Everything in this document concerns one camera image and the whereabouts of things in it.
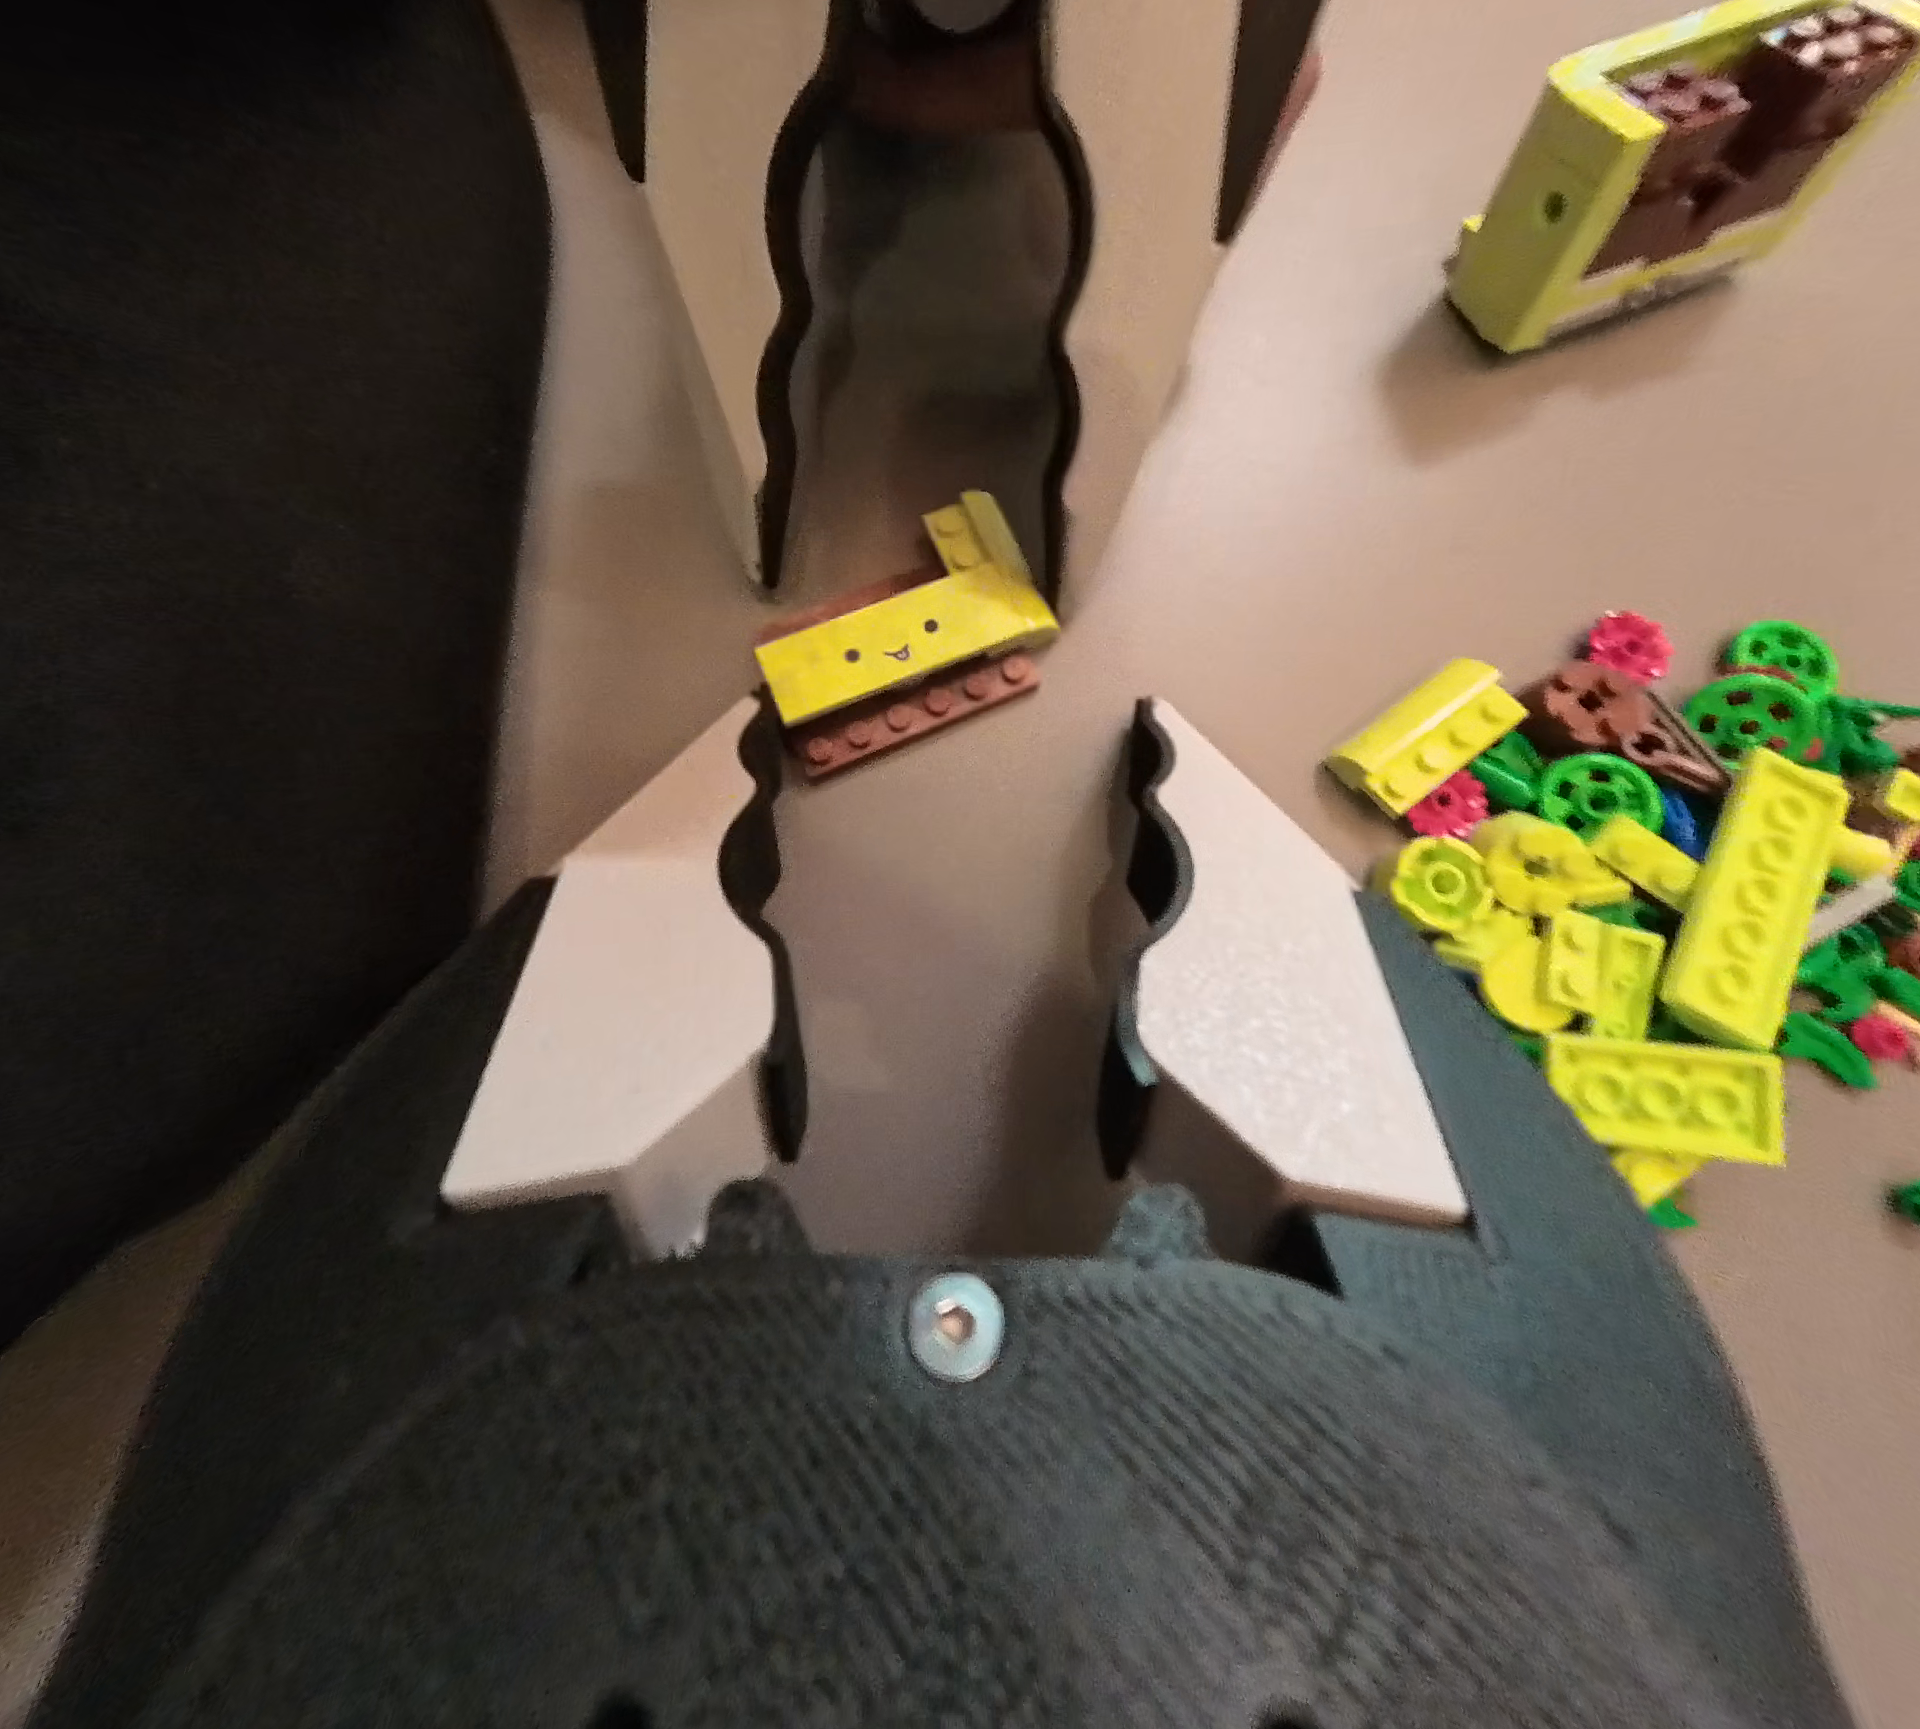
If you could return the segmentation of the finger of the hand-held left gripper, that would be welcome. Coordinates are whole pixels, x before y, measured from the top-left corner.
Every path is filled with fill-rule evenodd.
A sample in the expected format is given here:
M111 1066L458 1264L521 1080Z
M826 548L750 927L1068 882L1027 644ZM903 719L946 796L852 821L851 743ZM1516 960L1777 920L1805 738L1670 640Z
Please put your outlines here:
M645 208L711 484L760 593L788 562L812 321L800 207L851 36L852 0L645 0Z
M1047 74L1085 171L1089 262L1064 324L1077 397L1064 610L1077 612L1183 387L1225 246L1242 0L1051 0Z

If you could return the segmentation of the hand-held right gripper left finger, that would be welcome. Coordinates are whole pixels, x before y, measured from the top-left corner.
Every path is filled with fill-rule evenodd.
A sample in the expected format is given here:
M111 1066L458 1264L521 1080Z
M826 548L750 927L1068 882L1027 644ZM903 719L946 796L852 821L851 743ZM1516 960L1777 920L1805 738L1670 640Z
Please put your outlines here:
M800 1010L767 920L780 786L748 696L557 866L443 1205L597 1194L641 1257L686 1257L721 1190L798 1159Z

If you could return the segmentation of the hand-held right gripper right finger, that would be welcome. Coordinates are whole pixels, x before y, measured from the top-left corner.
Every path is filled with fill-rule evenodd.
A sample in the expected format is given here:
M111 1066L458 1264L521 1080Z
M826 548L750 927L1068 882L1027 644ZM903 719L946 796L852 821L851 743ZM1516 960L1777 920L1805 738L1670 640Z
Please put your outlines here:
M1099 1077L1105 1174L1191 1193L1222 1257L1261 1257L1300 1211L1464 1227L1349 873L1159 696L1133 714L1123 794L1142 942Z

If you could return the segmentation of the lime curved brick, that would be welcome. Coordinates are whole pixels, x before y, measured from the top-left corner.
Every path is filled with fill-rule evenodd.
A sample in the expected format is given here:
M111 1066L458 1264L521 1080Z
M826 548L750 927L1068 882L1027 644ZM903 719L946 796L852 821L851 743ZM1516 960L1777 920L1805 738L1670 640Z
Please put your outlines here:
M1325 755L1325 770L1402 821L1526 719L1528 708L1502 685L1494 665L1452 659L1339 743Z

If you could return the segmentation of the lime brick box with brown bricks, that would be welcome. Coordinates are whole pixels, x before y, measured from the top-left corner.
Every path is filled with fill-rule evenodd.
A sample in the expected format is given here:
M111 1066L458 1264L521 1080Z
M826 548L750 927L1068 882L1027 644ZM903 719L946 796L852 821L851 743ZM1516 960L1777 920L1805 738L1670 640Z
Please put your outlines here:
M1915 0L1722 0L1553 62L1447 301L1509 356L1775 252L1915 85Z

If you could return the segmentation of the lime bracket build with brown plate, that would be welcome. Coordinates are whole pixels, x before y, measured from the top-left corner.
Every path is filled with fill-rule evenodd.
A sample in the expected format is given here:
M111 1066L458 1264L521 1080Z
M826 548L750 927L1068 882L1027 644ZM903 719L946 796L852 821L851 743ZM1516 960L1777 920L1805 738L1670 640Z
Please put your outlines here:
M768 625L757 666L805 784L826 784L1040 686L1060 625L986 491L921 520L930 565Z

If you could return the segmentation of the long lime toy plate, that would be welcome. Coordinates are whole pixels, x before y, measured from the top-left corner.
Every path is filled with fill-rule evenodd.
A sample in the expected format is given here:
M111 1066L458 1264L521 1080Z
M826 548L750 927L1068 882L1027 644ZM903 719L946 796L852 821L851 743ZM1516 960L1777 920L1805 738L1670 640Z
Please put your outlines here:
M1770 748L1744 759L1660 973L1688 1031L1775 1048L1845 812L1837 779Z

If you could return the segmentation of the person's left hand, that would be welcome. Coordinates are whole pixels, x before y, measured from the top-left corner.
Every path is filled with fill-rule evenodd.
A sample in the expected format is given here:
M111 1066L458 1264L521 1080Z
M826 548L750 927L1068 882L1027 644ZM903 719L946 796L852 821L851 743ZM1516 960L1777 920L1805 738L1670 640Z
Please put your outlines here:
M1027 37L897 44L852 39L847 112L884 135L982 137L1044 121L1038 48Z

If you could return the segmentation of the pile of small toy bricks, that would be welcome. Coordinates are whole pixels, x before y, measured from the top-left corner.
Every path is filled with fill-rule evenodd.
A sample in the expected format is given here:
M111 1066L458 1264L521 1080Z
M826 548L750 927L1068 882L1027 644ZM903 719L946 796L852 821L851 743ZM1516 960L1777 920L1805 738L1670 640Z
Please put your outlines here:
M1850 691L1837 646L1782 617L1743 625L1688 696L1672 657L1662 625L1608 612L1535 685L1502 677L1528 719L1387 816L1407 838L1372 885L1542 1072L1559 1034L1725 1048L1660 1007L1660 973L1732 780L1770 748L1844 784L1849 812L1764 1053L1785 1090L1790 1064L1850 1090L1915 1071L1915 705ZM1735 1165L1598 1147L1665 1231L1693 1230L1703 1169Z

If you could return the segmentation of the person's black clothing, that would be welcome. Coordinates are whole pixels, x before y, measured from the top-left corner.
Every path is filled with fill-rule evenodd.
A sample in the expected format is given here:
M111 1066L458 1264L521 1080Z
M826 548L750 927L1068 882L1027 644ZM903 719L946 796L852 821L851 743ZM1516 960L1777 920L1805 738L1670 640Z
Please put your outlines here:
M474 916L551 288L489 0L5 0L5 1344Z

